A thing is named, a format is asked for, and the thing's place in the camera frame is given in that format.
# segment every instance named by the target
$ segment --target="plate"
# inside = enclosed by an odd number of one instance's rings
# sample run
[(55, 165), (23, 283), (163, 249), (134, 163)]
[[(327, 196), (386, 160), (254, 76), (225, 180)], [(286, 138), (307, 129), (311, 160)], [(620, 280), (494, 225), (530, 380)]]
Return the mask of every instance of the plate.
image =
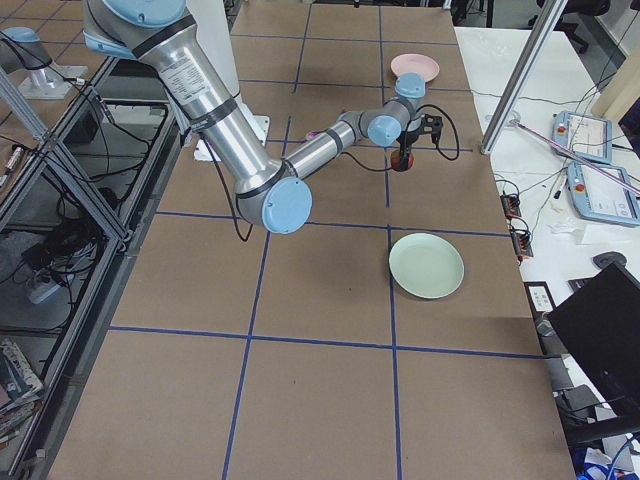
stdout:
[(445, 239), (414, 233), (398, 240), (389, 254), (391, 274), (407, 292), (442, 298), (456, 291), (464, 277), (462, 257)]
[(440, 66), (431, 57), (419, 53), (405, 53), (391, 60), (391, 71), (396, 77), (405, 73), (417, 73), (425, 82), (430, 82), (440, 73)]

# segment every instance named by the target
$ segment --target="black mouse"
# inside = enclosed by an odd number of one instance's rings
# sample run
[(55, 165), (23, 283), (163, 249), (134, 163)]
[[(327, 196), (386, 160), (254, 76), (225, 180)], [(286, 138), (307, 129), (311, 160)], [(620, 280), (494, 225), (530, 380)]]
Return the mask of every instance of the black mouse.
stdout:
[(605, 268), (613, 262), (624, 267), (627, 264), (627, 257), (622, 255), (620, 252), (605, 252), (593, 257), (593, 263), (595, 263), (596, 267), (600, 269)]

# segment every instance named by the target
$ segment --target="black monitor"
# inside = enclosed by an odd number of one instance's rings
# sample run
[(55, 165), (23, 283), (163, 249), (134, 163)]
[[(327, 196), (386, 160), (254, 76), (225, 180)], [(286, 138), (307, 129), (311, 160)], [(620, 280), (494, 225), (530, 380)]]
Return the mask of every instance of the black monitor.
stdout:
[(587, 426), (593, 433), (584, 438), (640, 431), (640, 282), (614, 262), (554, 309), (549, 321), (618, 416), (597, 422), (604, 428)]

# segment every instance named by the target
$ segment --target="black chair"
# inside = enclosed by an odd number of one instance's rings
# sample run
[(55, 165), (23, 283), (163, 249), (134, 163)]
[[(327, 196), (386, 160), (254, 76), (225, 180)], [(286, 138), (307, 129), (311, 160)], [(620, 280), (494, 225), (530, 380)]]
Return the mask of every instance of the black chair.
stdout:
[[(544, 5), (544, 0), (536, 0), (536, 3), (539, 7), (542, 7)], [(569, 0), (566, 7), (562, 11), (562, 15), (565, 15), (567, 13), (581, 13), (590, 17), (598, 17), (607, 13), (610, 7), (611, 0)], [(533, 26), (537, 18), (538, 16), (536, 15), (531, 20), (529, 20), (530, 27)], [(556, 25), (555, 30), (564, 32), (567, 37), (569, 37), (569, 40), (572, 40), (580, 45), (578, 53), (584, 53), (589, 48), (589, 43), (576, 34), (577, 28), (577, 23), (563, 22), (562, 17), (560, 17), (560, 21)]]

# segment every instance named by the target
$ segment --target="gray floor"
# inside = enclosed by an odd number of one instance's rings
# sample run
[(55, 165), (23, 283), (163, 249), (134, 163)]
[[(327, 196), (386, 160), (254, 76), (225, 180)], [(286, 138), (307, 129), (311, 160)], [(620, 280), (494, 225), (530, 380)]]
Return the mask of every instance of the gray floor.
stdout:
[[(480, 12), (480, 0), (472, 0), (469, 5), (469, 14), (460, 25), (484, 27), (487, 20), (486, 6), (485, 11)], [(527, 28), (529, 19), (539, 13), (540, 8), (535, 0), (495, 0), (493, 26), (494, 28)], [(606, 85), (604, 79), (615, 73), (617, 66), (620, 65), (623, 59), (621, 54), (616, 51), (613, 42), (595, 20), (577, 14), (566, 15), (564, 20), (580, 25), (576, 33), (589, 42), (589, 49), (586, 53), (580, 54), (580, 58), (593, 81), (602, 82), (604, 87)]]

